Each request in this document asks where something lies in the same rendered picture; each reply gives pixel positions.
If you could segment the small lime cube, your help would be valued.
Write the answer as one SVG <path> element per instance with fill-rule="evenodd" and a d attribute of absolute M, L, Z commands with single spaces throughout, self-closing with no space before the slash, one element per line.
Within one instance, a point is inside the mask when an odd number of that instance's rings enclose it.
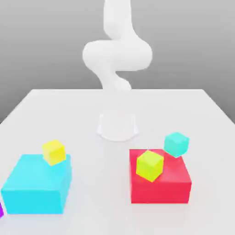
<path fill-rule="evenodd" d="M 146 150 L 137 157 L 136 174 L 144 179 L 153 182 L 163 173 L 164 157 Z"/>

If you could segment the small turquoise cube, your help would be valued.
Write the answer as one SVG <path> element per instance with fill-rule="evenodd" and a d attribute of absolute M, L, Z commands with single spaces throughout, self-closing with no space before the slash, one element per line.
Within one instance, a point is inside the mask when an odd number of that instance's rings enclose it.
<path fill-rule="evenodd" d="M 189 137 L 186 137 L 179 132 L 168 134 L 165 136 L 164 140 L 164 151 L 171 156 L 178 158 L 187 152 L 189 140 Z"/>

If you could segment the small yellow cube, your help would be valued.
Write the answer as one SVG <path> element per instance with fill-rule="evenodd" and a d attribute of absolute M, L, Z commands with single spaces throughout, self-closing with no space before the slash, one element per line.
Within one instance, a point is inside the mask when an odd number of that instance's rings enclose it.
<path fill-rule="evenodd" d="M 43 157 L 50 166 L 66 160 L 65 146 L 58 140 L 52 140 L 42 145 Z"/>

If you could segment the large red box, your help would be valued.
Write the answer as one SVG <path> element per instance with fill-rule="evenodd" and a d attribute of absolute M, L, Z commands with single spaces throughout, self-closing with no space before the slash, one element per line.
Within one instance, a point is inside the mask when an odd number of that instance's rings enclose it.
<path fill-rule="evenodd" d="M 136 174 L 137 158 L 145 149 L 129 150 L 131 203 L 188 203 L 192 181 L 182 157 L 152 149 L 164 157 L 163 173 L 153 182 Z"/>

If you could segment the large cyan box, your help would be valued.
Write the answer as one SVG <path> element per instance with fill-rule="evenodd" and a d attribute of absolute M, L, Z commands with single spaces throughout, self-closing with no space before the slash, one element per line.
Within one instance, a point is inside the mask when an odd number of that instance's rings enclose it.
<path fill-rule="evenodd" d="M 72 180 L 71 156 L 50 166 L 41 154 L 23 154 L 1 194 L 8 214 L 62 214 Z"/>

